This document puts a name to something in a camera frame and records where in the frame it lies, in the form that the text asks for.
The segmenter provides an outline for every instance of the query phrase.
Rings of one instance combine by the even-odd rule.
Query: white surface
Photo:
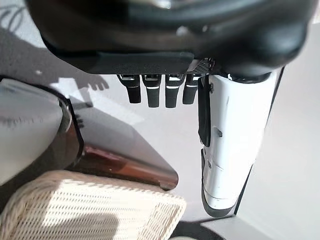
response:
[[[320,25],[283,74],[238,216],[273,240],[320,239]]]
[[[0,185],[47,149],[62,116],[54,95],[19,81],[0,82]]]
[[[165,108],[165,81],[160,87],[160,107],[148,108],[147,92],[141,88],[142,103],[129,104],[126,88],[115,75],[84,73],[52,55],[41,40],[28,12],[20,25],[11,17],[21,0],[0,1],[0,74],[54,87],[75,103],[83,120],[81,133],[87,142],[112,147],[137,158],[164,158],[179,174],[174,193],[184,197],[184,220],[207,219],[201,200],[201,144],[198,135],[198,101],[182,105],[181,86],[177,108]],[[92,102],[87,108],[81,102]]]
[[[203,185],[213,209],[231,208],[239,197],[263,139],[276,79],[276,72],[255,84],[209,77],[214,90],[210,147],[203,151]]]
[[[216,232],[226,240],[272,240],[237,216],[209,221],[201,225]]]

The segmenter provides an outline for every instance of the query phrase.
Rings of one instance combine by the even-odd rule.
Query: robotic hand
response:
[[[131,103],[192,104],[198,88],[202,201],[237,202],[271,109],[275,70],[302,48],[317,0],[26,0],[47,48],[92,74],[117,74]]]

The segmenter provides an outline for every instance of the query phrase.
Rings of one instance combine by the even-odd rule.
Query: white robotic arm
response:
[[[203,148],[202,198],[214,217],[225,216],[243,189],[263,139],[276,79],[276,72],[245,83],[219,75],[203,78],[209,86],[210,142]]]

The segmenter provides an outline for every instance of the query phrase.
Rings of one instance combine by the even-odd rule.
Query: wicker basket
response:
[[[69,171],[20,188],[0,218],[1,240],[166,240],[186,202],[156,186]]]

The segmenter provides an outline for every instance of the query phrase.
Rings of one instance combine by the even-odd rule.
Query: white wall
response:
[[[320,25],[284,72],[238,217],[273,240],[320,239]]]

